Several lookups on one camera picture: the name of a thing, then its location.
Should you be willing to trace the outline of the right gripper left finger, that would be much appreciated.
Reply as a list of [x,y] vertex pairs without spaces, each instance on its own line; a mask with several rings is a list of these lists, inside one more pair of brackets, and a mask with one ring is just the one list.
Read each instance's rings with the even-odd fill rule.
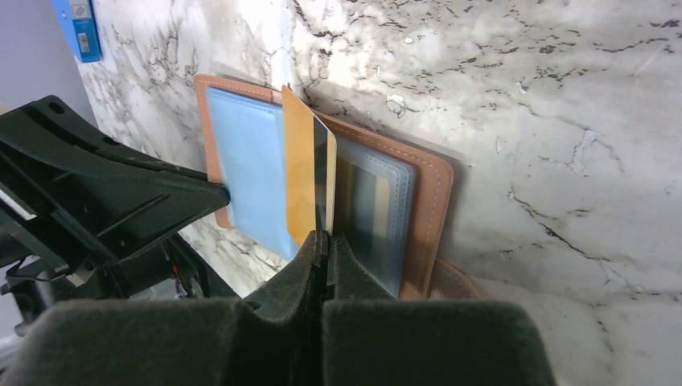
[[69,301],[32,325],[4,385],[318,385],[328,235],[246,298]]

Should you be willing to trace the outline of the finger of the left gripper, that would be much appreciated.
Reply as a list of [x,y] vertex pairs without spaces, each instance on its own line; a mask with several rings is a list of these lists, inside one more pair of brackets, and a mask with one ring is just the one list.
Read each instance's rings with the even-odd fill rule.
[[228,204],[217,184],[113,162],[1,117],[1,232],[55,267],[137,257]]
[[70,146],[137,168],[195,179],[207,183],[207,174],[163,161],[130,148],[101,132],[57,96],[46,96],[16,109]]

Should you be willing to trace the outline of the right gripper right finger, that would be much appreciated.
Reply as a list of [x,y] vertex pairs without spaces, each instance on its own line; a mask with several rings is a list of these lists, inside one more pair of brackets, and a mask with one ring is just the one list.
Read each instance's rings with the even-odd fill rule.
[[330,241],[335,295],[322,311],[325,385],[554,385],[536,325],[491,300],[400,301]]

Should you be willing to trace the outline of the brown leather card holder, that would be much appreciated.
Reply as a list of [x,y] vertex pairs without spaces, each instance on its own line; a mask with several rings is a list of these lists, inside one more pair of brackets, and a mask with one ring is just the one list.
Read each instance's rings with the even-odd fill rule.
[[[221,183],[223,178],[220,176],[215,137],[217,126],[210,121],[208,89],[213,87],[267,102],[279,102],[281,94],[259,84],[206,74],[195,76],[193,83],[206,150],[207,176],[210,181]],[[451,163],[432,150],[385,137],[324,113],[320,113],[319,117],[334,135],[393,156],[416,169],[416,190],[411,208],[399,298],[401,300],[481,298],[483,294],[477,285],[460,269],[438,255],[455,177]]]

